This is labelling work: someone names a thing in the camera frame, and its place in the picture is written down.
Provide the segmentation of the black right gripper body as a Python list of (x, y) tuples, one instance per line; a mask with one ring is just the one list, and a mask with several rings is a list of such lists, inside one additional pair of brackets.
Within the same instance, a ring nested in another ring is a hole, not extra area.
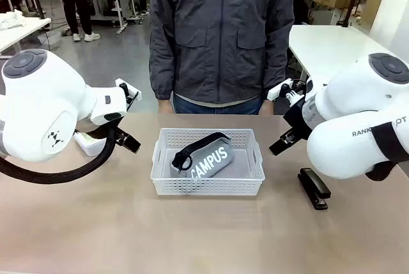
[(309, 137), (312, 130), (307, 125), (302, 114), (302, 108), (305, 100), (299, 99), (297, 103), (292, 105), (287, 113), (284, 115), (284, 120), (289, 124), (290, 129), (286, 132), (286, 135), (293, 137)]

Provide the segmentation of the person's left hand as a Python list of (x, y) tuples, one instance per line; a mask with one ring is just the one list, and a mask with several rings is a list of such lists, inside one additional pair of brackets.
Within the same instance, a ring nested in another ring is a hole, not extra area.
[(274, 102), (264, 100), (258, 112), (260, 116), (271, 116), (274, 114)]

